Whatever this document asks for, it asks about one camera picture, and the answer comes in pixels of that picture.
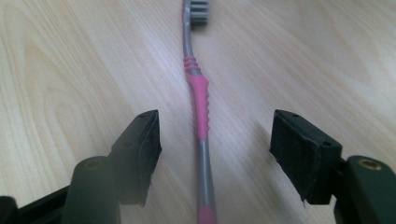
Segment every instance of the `black plastic part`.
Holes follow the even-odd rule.
[[[396,223],[396,176],[385,163],[350,157],[345,177],[361,223]]]
[[[303,117],[276,110],[270,152],[302,200],[328,204],[330,176],[339,163],[342,146]]]
[[[337,224],[361,223],[356,206],[347,190],[345,169],[347,163],[341,159],[332,175],[332,193],[337,198],[334,207],[334,217]]]
[[[18,221],[18,207],[11,197],[0,197],[0,224],[13,224]]]
[[[107,157],[89,158],[76,166],[61,223],[120,223],[113,172]]]
[[[137,116],[114,143],[108,156],[116,171],[114,176],[121,203],[145,204],[161,151],[158,111]]]
[[[58,224],[61,222],[68,187],[20,208],[20,223]]]

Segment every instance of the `light wooden surface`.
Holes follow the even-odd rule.
[[[159,109],[163,154],[123,223],[195,223],[181,1],[0,1],[0,194],[25,205],[107,155]],[[302,115],[396,170],[393,0],[213,0],[193,32],[207,75],[219,223],[334,223],[303,204],[269,153],[274,110]]]

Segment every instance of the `toothbrush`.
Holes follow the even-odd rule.
[[[192,88],[199,145],[197,153],[198,224],[215,224],[217,218],[208,143],[207,86],[209,82],[202,74],[191,47],[191,27],[207,24],[208,0],[184,0],[182,10],[184,70]]]

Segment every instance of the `toothbrush bristles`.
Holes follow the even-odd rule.
[[[192,26],[206,25],[208,15],[208,0],[191,0]]]

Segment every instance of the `black robotic claw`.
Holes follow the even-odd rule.
[[[80,162],[70,186],[18,209],[0,197],[0,224],[120,223],[119,203],[144,204],[161,154],[157,110],[137,116],[108,157]]]

